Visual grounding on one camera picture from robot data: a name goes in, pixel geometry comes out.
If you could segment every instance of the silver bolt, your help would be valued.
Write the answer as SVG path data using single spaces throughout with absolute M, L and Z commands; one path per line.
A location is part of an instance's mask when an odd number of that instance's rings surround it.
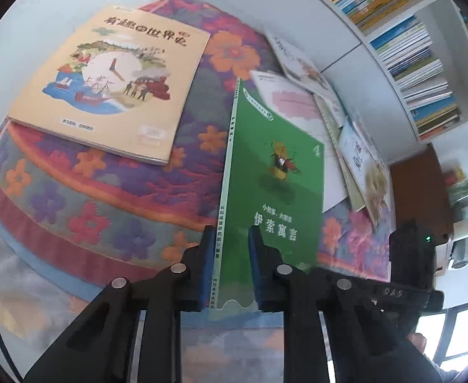
M 346 278 L 341 278 L 337 281 L 337 286 L 343 290 L 351 289 L 351 281 Z
M 186 271 L 186 265 L 184 263 L 175 263 L 170 267 L 170 270 L 175 274 L 182 274 Z
M 293 269 L 289 265 L 278 265 L 276 271 L 281 275 L 289 275 Z
M 126 278 L 119 277 L 119 278 L 115 278 L 111 282 L 111 286 L 113 286 L 115 289 L 120 289 L 120 288 L 124 288 L 127 283 L 128 281 L 126 280 Z

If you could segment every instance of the bookshelf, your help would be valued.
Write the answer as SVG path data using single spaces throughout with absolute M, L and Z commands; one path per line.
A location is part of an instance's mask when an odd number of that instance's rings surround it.
M 405 159 L 432 139 L 468 122 L 468 31 L 452 0 L 409 0 L 361 32 L 330 0 L 204 0 L 263 32 L 273 30 L 300 47 L 333 84 L 350 114 L 361 117 L 381 155 Z M 463 120 L 420 141 L 416 125 L 394 79 L 370 41 L 417 15 L 458 100 Z

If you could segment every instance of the cartoon character on green book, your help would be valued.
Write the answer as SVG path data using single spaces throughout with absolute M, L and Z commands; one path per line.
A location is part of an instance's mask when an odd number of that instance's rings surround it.
M 271 147 L 273 148 L 271 157 L 274 159 L 274 164 L 270 171 L 276 178 L 286 180 L 289 171 L 300 172 L 294 163 L 296 153 L 294 153 L 293 158 L 289 158 L 287 148 L 283 142 L 275 142 L 274 145 L 271 142 Z

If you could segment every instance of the clock illustration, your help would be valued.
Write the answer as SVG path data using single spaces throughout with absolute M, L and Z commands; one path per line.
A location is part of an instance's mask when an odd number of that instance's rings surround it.
M 99 82 L 108 83 L 110 91 L 118 92 L 135 80 L 133 75 L 141 70 L 141 62 L 135 55 L 113 51 L 95 56 L 83 67 L 82 76 L 89 86 Z

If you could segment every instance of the green book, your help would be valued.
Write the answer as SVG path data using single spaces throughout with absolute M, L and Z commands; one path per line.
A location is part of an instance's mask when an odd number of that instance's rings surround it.
M 324 144 L 238 80 L 215 241 L 212 319 L 257 310 L 248 255 L 252 225 L 260 226 L 265 244 L 278 248 L 285 263 L 305 270 L 315 265 L 324 160 Z

